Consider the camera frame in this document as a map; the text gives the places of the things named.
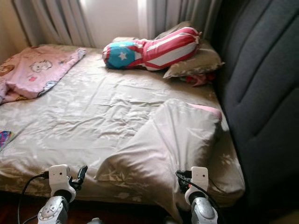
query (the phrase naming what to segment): pink blanket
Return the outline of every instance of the pink blanket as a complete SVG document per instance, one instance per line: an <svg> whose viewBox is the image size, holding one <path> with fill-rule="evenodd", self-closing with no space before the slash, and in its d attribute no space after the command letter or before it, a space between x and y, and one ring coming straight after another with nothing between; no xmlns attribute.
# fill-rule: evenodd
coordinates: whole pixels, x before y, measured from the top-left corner
<svg viewBox="0 0 299 224"><path fill-rule="evenodd" d="M33 99L48 91L85 55L50 46L26 48L0 66L0 104Z"/></svg>

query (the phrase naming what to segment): beige bed sheet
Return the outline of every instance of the beige bed sheet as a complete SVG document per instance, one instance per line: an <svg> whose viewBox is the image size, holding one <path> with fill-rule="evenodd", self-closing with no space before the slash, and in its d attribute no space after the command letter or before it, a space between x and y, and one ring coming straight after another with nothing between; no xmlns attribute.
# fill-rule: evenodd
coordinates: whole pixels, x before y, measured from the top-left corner
<svg viewBox="0 0 299 224"><path fill-rule="evenodd" d="M153 203L131 189L93 177L103 160L124 146L167 99L221 109L212 86L192 88L162 77L163 73L144 70L109 70L101 50L88 49L40 98L1 105L0 130L12 131L15 137L0 152L0 190L20 193L30 177L52 165L68 164L73 175L88 165L77 199ZM225 118L221 126L223 134L208 166L213 181L209 191L222 206L230 206L245 185ZM33 181L27 192L49 196L48 181Z"/></svg>

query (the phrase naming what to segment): gray headboard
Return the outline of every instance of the gray headboard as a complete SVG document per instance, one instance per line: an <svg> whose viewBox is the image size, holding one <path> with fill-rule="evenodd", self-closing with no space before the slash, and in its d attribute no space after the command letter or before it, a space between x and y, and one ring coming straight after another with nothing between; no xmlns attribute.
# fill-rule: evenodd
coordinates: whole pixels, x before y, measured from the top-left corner
<svg viewBox="0 0 299 224"><path fill-rule="evenodd" d="M250 206L298 207L298 12L299 0L223 0L213 33L226 63L216 90Z"/></svg>

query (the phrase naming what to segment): white star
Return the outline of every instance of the white star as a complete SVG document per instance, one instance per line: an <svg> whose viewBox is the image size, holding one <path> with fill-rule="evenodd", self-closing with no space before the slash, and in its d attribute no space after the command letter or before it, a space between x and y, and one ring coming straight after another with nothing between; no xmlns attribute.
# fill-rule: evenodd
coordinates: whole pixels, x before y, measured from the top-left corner
<svg viewBox="0 0 299 224"><path fill-rule="evenodd" d="M126 53L120 53L120 55L119 55L119 57L121 58L121 60L125 60L125 59L127 59L127 57L126 57Z"/></svg>

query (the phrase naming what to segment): wire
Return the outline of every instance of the wire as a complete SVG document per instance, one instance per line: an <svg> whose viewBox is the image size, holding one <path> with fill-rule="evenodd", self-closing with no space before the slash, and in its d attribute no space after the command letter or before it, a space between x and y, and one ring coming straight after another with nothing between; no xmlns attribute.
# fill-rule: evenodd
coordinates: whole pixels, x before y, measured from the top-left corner
<svg viewBox="0 0 299 224"><path fill-rule="evenodd" d="M183 173L183 172L180 172L180 171L176 171L176 172L175 172L176 176L177 176L179 179L181 179L182 181L185 181L186 183L188 183L188 184L190 184L190 185L196 187L198 190L201 190L202 192L204 192L204 193L208 196L208 200L213 204L213 206L215 207L215 209L218 211L219 216L221 217L223 223L225 223L225 220L224 220L224 217L223 217L222 212L221 212L221 210L220 210L220 207L219 207L219 205L217 204L217 202L212 198L212 196L211 196L209 193L207 193L207 191L205 191L205 190L202 189L201 187L197 186L195 183L192 183L191 181L186 180L184 177L181 176L181 173Z"/></svg>
<svg viewBox="0 0 299 224"><path fill-rule="evenodd" d="M32 221L32 220L35 219L36 217L37 217L37 215L35 215L35 216L33 216L33 217L27 219L25 222L23 222L23 224L26 224L26 223Z"/></svg>
<svg viewBox="0 0 299 224"><path fill-rule="evenodd" d="M31 181L33 181L34 179L38 178L38 177L43 177L44 179L48 179L49 178L49 172L46 171L46 172L43 172L41 173L40 175L36 175L36 176L33 176L30 178L30 180L28 180L28 182L25 184L24 188L23 188L23 191L22 191L22 194L20 196L20 199L19 199L19 204L18 204L18 212L17 212L17 219L18 219L18 224L21 224L21 221L20 221L20 210L21 210L21 202L22 202L22 198L25 194L25 191L28 187L28 185L30 184Z"/></svg>

